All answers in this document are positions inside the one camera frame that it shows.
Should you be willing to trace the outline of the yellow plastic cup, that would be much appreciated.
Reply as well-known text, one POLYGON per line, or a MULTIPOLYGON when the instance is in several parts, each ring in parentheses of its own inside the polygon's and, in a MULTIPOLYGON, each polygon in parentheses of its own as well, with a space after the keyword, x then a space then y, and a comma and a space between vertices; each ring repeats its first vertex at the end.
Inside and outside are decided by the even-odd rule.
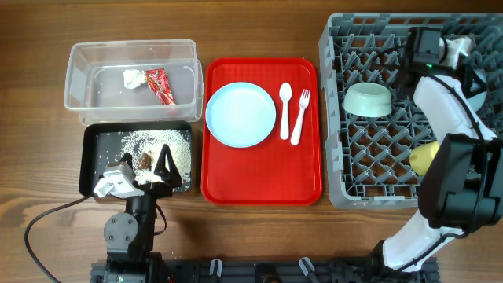
POLYGON ((434 160, 439 147, 440 145, 437 141, 416 147, 409 156, 411 168, 418 175, 425 175, 431 165, 431 162, 434 160))

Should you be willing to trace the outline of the black waste tray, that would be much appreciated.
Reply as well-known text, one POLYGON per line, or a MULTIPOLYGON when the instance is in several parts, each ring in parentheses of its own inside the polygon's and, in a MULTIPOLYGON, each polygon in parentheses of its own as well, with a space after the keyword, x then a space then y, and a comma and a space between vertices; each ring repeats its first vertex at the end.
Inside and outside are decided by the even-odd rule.
POLYGON ((175 130, 189 143, 188 161, 192 160, 192 128, 186 121, 148 121, 97 123, 88 126, 83 135, 83 152, 79 175, 81 195, 93 196, 99 175, 123 156, 125 138, 141 130, 175 130))

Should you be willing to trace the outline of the light blue bowl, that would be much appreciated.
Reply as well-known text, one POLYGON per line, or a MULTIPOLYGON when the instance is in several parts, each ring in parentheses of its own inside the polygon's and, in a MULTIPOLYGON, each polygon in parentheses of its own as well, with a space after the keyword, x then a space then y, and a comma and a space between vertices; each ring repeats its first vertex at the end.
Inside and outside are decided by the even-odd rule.
POLYGON ((474 70, 474 79, 470 89, 471 97, 468 99, 469 104, 475 111, 479 111, 486 101, 487 96, 487 84, 486 84, 486 73, 482 69, 474 70), (476 80, 479 79, 484 86, 481 86, 476 80))

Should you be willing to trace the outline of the white tissue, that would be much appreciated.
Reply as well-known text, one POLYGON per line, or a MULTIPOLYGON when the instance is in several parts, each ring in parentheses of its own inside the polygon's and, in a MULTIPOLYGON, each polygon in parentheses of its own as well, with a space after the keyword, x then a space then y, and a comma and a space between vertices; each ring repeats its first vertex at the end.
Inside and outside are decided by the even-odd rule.
POLYGON ((135 89, 146 82, 146 73, 143 70, 127 69, 123 72, 123 85, 126 89, 135 89))

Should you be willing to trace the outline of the light blue plate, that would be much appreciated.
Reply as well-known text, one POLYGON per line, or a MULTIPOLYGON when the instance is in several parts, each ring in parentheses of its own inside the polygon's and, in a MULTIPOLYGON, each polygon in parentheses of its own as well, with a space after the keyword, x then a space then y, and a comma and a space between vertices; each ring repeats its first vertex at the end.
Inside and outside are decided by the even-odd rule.
POLYGON ((223 145, 248 148, 264 141, 276 123, 271 96, 253 83, 220 87, 210 97, 205 120, 211 135, 223 145))

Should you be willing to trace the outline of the red serving tray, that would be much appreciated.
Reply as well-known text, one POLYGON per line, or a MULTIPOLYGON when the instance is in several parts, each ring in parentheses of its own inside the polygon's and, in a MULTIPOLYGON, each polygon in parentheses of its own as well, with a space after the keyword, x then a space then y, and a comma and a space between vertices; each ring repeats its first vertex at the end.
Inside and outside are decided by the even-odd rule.
POLYGON ((280 137, 276 124, 258 145, 235 149, 203 130, 201 192, 206 200, 220 205, 309 205, 322 192, 321 143, 318 105, 318 75, 301 57, 221 57, 207 67, 204 100, 221 87, 235 82, 254 83, 272 98, 281 113, 279 89, 292 87, 288 119, 294 124, 303 90, 310 91, 298 145, 280 137))

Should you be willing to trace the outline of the mint green bowl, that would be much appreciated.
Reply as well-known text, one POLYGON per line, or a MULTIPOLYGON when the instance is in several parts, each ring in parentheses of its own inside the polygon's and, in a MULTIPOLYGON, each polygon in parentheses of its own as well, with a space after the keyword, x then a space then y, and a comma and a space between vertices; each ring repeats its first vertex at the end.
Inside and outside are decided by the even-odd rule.
POLYGON ((343 109, 356 116, 387 116, 392 111, 391 92, 377 83, 355 83, 347 89, 343 109))

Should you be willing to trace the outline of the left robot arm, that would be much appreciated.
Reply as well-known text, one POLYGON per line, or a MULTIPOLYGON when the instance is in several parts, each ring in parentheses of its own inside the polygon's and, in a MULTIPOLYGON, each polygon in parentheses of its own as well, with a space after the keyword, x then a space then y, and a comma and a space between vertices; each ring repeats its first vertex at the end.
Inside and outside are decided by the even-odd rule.
POLYGON ((105 224, 107 259, 104 266, 92 266, 91 283, 174 282, 174 275, 153 249, 157 215, 164 218, 157 205, 161 198, 171 197, 173 189, 182 185, 182 177, 174 163, 170 147, 163 145, 154 174, 159 182, 139 185, 137 196, 127 197, 125 212, 112 216, 105 224))

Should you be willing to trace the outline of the white plastic spoon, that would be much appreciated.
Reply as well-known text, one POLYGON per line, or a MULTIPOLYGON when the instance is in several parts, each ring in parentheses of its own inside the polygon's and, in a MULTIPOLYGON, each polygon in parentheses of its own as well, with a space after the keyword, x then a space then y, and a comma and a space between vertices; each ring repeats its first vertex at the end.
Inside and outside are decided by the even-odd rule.
POLYGON ((281 87, 279 89, 279 97, 282 102, 280 138, 282 140, 287 140, 289 137, 288 103, 292 98, 292 87, 288 82, 281 84, 281 87))

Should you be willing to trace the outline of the red snack wrapper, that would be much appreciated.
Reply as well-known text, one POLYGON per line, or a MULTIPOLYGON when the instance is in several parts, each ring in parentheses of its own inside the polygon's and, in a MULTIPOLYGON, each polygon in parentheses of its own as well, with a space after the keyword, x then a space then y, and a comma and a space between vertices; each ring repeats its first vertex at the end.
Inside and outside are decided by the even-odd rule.
POLYGON ((163 68, 147 70, 145 76, 150 90, 160 100, 162 105, 175 105, 167 73, 163 68))

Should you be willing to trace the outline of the rice and food scraps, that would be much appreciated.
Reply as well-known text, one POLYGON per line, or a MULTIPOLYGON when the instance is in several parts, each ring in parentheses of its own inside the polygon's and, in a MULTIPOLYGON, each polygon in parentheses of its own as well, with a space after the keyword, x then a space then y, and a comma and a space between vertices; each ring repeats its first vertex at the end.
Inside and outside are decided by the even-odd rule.
POLYGON ((133 157, 134 173, 139 184, 160 182, 160 176, 154 174, 158 157, 163 145, 168 145, 174 163, 182 177, 182 185, 175 188, 176 193, 183 193, 191 186, 192 153, 187 130, 138 130, 123 133, 121 151, 117 157, 129 153, 133 157))

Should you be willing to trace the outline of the clear plastic bin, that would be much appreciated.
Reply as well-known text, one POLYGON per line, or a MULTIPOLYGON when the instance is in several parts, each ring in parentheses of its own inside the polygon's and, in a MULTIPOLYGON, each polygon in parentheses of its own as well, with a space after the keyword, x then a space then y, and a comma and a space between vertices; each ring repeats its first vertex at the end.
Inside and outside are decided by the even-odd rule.
POLYGON ((195 122, 202 116, 203 72, 191 39, 81 42, 68 61, 64 105, 84 125, 154 120, 195 122), (124 85, 126 70, 163 69, 174 97, 163 105, 147 84, 124 85))

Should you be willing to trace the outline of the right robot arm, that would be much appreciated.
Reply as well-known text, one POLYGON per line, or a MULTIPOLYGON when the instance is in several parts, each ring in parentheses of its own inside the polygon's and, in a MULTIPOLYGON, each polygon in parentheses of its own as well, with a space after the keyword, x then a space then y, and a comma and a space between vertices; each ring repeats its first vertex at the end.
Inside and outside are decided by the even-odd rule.
POLYGON ((415 273, 440 248, 502 217, 502 140, 468 99, 486 82, 459 57, 468 51, 438 28, 412 27, 398 70, 439 143, 420 183, 418 210, 373 250, 374 274, 415 273))

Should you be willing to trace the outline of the grey dishwasher rack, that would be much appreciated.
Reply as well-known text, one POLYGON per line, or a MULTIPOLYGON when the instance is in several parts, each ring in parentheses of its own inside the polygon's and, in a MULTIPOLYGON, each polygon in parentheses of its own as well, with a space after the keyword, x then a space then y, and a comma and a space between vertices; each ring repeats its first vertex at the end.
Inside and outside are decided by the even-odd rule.
POLYGON ((486 76, 479 118, 502 132, 502 16, 499 13, 334 13, 318 47, 325 91, 329 198, 337 208, 398 209, 417 205, 420 176, 414 148, 435 138, 422 111, 402 92, 398 63, 409 29, 439 28, 446 39, 475 44, 465 62, 486 76), (392 111, 379 118, 343 109, 347 88, 377 83, 391 92, 392 111))

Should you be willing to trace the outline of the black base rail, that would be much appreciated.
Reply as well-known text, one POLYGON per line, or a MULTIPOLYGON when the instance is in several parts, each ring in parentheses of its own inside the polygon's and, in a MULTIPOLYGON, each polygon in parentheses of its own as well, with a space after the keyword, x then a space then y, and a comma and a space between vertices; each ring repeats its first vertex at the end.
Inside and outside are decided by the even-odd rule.
POLYGON ((165 260, 151 263, 119 263, 111 260, 91 266, 90 281, 99 282, 414 282, 440 283, 436 258, 430 258, 420 270, 389 276, 368 276, 363 257, 330 261, 309 258, 294 261, 190 261, 165 260))

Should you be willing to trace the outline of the white plastic fork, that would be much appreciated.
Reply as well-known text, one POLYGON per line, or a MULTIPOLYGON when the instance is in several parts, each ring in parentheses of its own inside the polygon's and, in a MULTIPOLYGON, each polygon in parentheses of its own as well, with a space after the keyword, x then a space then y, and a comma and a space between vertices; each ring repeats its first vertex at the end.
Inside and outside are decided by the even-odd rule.
POLYGON ((303 118, 309 104, 310 104, 310 90, 303 89, 299 99, 299 113, 290 139, 292 145, 299 144, 303 127, 303 118))

